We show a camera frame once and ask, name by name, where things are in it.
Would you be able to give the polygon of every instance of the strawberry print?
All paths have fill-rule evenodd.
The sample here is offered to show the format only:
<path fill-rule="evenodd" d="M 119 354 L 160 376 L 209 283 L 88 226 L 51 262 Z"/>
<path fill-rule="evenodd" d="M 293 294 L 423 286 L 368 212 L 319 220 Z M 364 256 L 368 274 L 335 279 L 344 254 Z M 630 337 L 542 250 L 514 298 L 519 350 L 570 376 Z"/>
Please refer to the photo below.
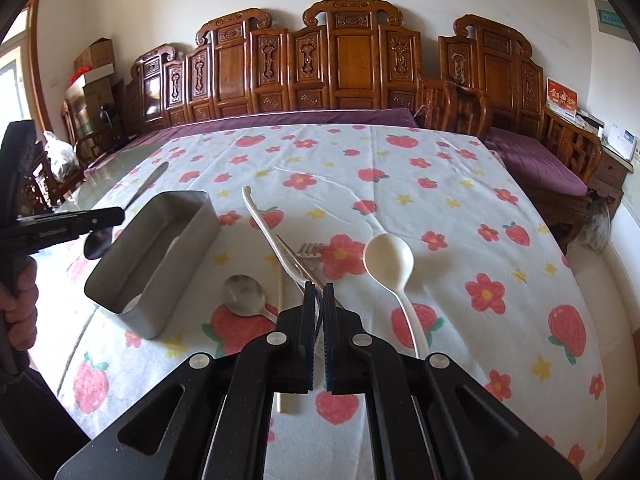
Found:
<path fill-rule="evenodd" d="M 462 158 L 466 158 L 468 160 L 478 160 L 478 157 L 474 152 L 470 152 L 469 150 L 456 150 L 456 153 Z"/>
<path fill-rule="evenodd" d="M 316 395 L 316 412 L 334 426 L 351 420 L 359 406 L 360 400 L 355 395 L 332 395 L 326 391 Z"/>
<path fill-rule="evenodd" d="M 358 170 L 358 178 L 364 182 L 377 183 L 381 178 L 388 178 L 384 171 L 377 170 L 376 168 L 365 168 L 364 170 Z"/>
<path fill-rule="evenodd" d="M 314 186 L 318 181 L 309 173 L 294 173 L 289 180 L 285 180 L 282 185 L 292 187 L 298 191 L 304 191 L 309 186 Z"/>
<path fill-rule="evenodd" d="M 504 285 L 500 282 L 492 282 L 486 274 L 478 274 L 476 282 L 466 282 L 465 290 L 471 296 L 471 307 L 476 312 L 484 312 L 488 308 L 496 314 L 504 314 Z"/>
<path fill-rule="evenodd" d="M 229 160 L 230 164 L 242 164 L 243 162 L 246 162 L 249 160 L 249 157 L 247 155 L 238 155 L 233 157 L 231 160 Z"/>
<path fill-rule="evenodd" d="M 578 444 L 574 444 L 569 450 L 569 455 L 567 455 L 566 459 L 580 471 L 580 464 L 584 459 L 584 450 Z"/>
<path fill-rule="evenodd" d="M 359 211 L 361 215 L 366 216 L 375 213 L 378 205 L 373 200 L 360 200 L 353 204 L 352 209 Z"/>
<path fill-rule="evenodd" d="M 603 390 L 604 390 L 604 382 L 602 381 L 602 374 L 597 374 L 591 377 L 589 394 L 592 395 L 594 399 L 598 400 Z"/>
<path fill-rule="evenodd" d="M 438 187 L 437 182 L 434 182 L 433 180 L 428 178 L 419 178 L 418 184 L 420 184 L 420 186 L 423 187 L 424 189 L 435 189 Z"/>
<path fill-rule="evenodd" d="M 320 249 L 322 273 L 328 280 L 339 280 L 345 274 L 364 274 L 364 244 L 348 235 L 335 235 Z"/>
<path fill-rule="evenodd" d="M 489 372 L 488 384 L 484 385 L 484 388 L 492 394 L 496 399 L 503 402 L 504 399 L 511 399 L 511 376 L 509 374 L 501 375 L 496 370 Z"/>
<path fill-rule="evenodd" d="M 260 142 L 263 142 L 264 140 L 264 135 L 258 135 L 258 136 L 244 136 L 244 137 L 240 137 L 238 140 L 236 140 L 236 146 L 238 148 L 248 148 L 250 146 L 253 146 L 255 144 L 259 144 Z"/>
<path fill-rule="evenodd" d="M 423 169 L 431 167 L 431 164 L 429 164 L 423 158 L 410 158 L 409 164 L 411 164 L 412 166 L 417 166 L 418 168 L 423 168 Z"/>
<path fill-rule="evenodd" d="M 564 347 L 566 358 L 572 365 L 584 352 L 587 343 L 587 331 L 580 314 L 574 306 L 559 305 L 549 314 L 549 342 Z"/>
<path fill-rule="evenodd" d="M 487 242 L 497 242 L 498 241 L 498 231 L 495 229 L 491 229 L 486 224 L 480 224 L 480 228 L 478 229 L 478 234 L 484 238 Z"/>
<path fill-rule="evenodd" d="M 272 207 L 270 209 L 267 209 L 267 211 L 260 211 L 258 209 L 258 213 L 260 213 L 262 219 L 269 226 L 269 229 L 275 229 L 275 227 L 279 225 L 280 222 L 282 222 L 282 220 L 284 219 L 284 213 L 277 207 Z M 253 218 L 249 218 L 249 224 L 254 229 L 260 229 Z"/>
<path fill-rule="evenodd" d="M 107 363 L 94 365 L 89 352 L 85 352 L 76 378 L 74 379 L 74 396 L 81 412 L 93 413 L 100 408 L 109 391 L 109 379 L 104 371 Z"/>
<path fill-rule="evenodd" d="M 505 229 L 504 233 L 509 239 L 518 245 L 529 247 L 531 244 L 529 234 L 525 231 L 524 227 L 517 225 L 516 222 L 511 222 L 511 224 L 503 225 L 502 227 Z"/>
<path fill-rule="evenodd" d="M 220 222 L 220 225 L 234 225 L 236 221 L 241 218 L 242 217 L 238 213 L 236 213 L 236 210 L 232 209 L 228 213 L 220 215 L 218 221 Z"/>
<path fill-rule="evenodd" d="M 437 251 L 438 249 L 446 249 L 449 247 L 447 243 L 444 241 L 445 236 L 441 234 L 437 234 L 433 231 L 428 231 L 427 233 L 422 235 L 422 240 L 427 244 L 427 247 L 430 251 Z"/>
<path fill-rule="evenodd" d="M 199 176 L 199 171 L 187 171 L 187 173 L 183 174 L 183 176 L 180 177 L 180 182 L 184 184 L 185 182 L 193 180 L 194 178 L 198 178 Z"/>
<path fill-rule="evenodd" d="M 297 140 L 296 142 L 293 143 L 293 145 L 296 148 L 312 148 L 314 147 L 318 142 L 316 140 L 313 139 L 305 139 L 305 140 Z"/>
<path fill-rule="evenodd" d="M 274 314 L 277 311 L 267 304 L 267 309 Z M 202 325 L 202 331 L 218 343 L 215 357 L 235 354 L 244 348 L 249 341 L 275 329 L 273 321 L 264 316 L 237 316 L 225 304 L 221 304 L 211 314 L 209 323 Z"/>
<path fill-rule="evenodd" d="M 436 311 L 430 306 L 421 303 L 412 303 L 412 305 L 414 306 L 415 313 L 418 315 L 418 320 L 420 320 L 420 326 L 424 331 L 424 335 L 427 338 L 427 344 L 431 346 L 433 342 L 433 332 L 443 327 L 444 319 L 438 317 Z M 406 322 L 404 311 L 401 308 L 396 308 L 391 313 L 391 326 L 402 346 L 406 346 L 407 348 L 414 347 L 414 342 L 411 340 L 411 332 L 409 332 L 409 324 Z"/>
<path fill-rule="evenodd" d="M 127 330 L 124 333 L 124 345 L 127 348 L 130 346 L 133 346 L 135 348 L 140 348 L 141 344 L 142 344 L 142 338 L 139 335 L 136 335 L 133 332 L 130 332 L 129 330 Z"/>
<path fill-rule="evenodd" d="M 228 173 L 222 173 L 222 174 L 219 174 L 216 178 L 214 178 L 213 182 L 215 182 L 216 184 L 220 184 L 220 182 L 226 182 L 230 178 L 231 178 L 231 175 L 229 175 Z"/>
<path fill-rule="evenodd" d="M 500 200 L 503 200 L 504 202 L 509 202 L 513 205 L 518 202 L 518 197 L 513 196 L 507 189 L 499 189 L 497 187 L 494 187 L 494 193 Z"/>
<path fill-rule="evenodd" d="M 415 148 L 418 145 L 418 139 L 414 139 L 413 137 L 409 137 L 407 135 L 389 135 L 386 136 L 386 142 L 388 142 L 392 146 L 397 146 L 398 148 Z"/>

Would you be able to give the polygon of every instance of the yellow star print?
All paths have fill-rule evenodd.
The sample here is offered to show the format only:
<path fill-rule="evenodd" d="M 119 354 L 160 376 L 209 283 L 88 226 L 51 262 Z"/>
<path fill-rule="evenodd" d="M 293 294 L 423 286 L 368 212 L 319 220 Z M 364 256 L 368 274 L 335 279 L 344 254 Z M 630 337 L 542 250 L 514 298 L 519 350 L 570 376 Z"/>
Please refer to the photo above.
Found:
<path fill-rule="evenodd" d="M 326 216 L 326 212 L 320 209 L 319 207 L 316 207 L 315 209 L 308 211 L 306 215 L 309 218 L 313 218 L 314 220 L 321 220 Z"/>
<path fill-rule="evenodd" d="M 277 267 L 279 263 L 278 257 L 276 256 L 275 253 L 271 253 L 268 256 L 265 256 L 264 261 L 267 262 L 268 264 L 271 264 L 271 267 Z"/>
<path fill-rule="evenodd" d="M 165 339 L 162 344 L 166 348 L 166 357 L 168 359 L 177 359 L 184 354 L 188 348 L 182 343 L 182 334 L 177 334 Z"/>
<path fill-rule="evenodd" d="M 226 265 L 226 263 L 230 260 L 231 258 L 229 257 L 229 255 L 227 254 L 227 251 L 220 253 L 220 254 L 214 254 L 213 255 L 213 264 L 214 265 Z"/>
<path fill-rule="evenodd" d="M 527 273 L 523 272 L 520 269 L 516 269 L 515 272 L 512 272 L 511 275 L 518 280 L 520 283 L 527 283 Z"/>
<path fill-rule="evenodd" d="M 531 367 L 531 373 L 534 374 L 541 383 L 545 382 L 551 378 L 551 362 L 538 354 L 536 362 L 533 363 Z"/>
<path fill-rule="evenodd" d="M 398 195 L 398 202 L 400 205 L 407 205 L 413 203 L 413 200 L 409 195 Z"/>

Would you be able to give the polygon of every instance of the wooden armrest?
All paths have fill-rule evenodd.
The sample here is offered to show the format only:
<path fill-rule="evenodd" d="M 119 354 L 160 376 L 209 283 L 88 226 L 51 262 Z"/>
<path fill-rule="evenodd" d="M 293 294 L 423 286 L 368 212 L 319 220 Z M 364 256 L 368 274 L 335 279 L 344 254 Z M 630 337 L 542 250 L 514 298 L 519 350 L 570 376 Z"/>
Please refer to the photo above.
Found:
<path fill-rule="evenodd" d="M 600 164 L 600 139 L 547 107 L 544 112 L 545 121 L 540 142 L 588 185 Z"/>

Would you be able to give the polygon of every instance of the white plastic spoon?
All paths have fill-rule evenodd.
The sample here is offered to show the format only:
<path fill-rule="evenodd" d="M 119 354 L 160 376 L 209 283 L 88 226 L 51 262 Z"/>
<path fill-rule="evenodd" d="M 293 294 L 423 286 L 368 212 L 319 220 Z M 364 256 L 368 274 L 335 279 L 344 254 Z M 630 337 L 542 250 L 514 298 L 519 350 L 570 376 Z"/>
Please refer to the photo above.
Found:
<path fill-rule="evenodd" d="M 402 238 L 391 234 L 376 236 L 364 248 L 364 266 L 369 275 L 391 292 L 399 301 L 404 317 L 409 324 L 415 356 L 426 359 L 429 346 L 418 315 L 404 288 L 414 270 L 414 254 Z"/>

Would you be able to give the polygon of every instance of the floral tablecloth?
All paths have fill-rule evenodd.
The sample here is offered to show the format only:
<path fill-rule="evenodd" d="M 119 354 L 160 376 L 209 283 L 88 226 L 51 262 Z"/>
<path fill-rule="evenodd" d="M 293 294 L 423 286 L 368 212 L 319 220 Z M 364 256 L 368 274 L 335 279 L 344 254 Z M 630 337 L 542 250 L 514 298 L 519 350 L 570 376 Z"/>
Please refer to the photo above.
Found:
<path fill-rule="evenodd" d="M 391 232 L 415 255 L 407 287 L 431 351 L 451 356 L 576 466 L 604 451 L 606 390 L 591 318 L 567 262 L 522 190 L 473 137 L 333 124 L 249 128 L 175 139 L 134 168 L 96 207 L 122 205 L 162 161 L 158 192 L 209 193 L 222 225 L 167 328 L 142 340 L 82 294 L 95 266 L 83 239 L 39 256 L 42 297 L 34 360 L 63 406 L 95 436 L 195 351 L 221 356 L 273 329 L 222 304 L 232 274 L 256 277 L 270 303 L 278 263 L 250 222 L 252 197 L 294 249 L 322 243 L 321 273 L 369 332 L 412 354 L 402 311 L 362 263 Z M 68 284 L 69 293 L 60 298 Z M 289 289 L 287 304 L 300 302 Z M 315 390 L 274 412 L 266 478 L 372 478 L 364 400 Z"/>

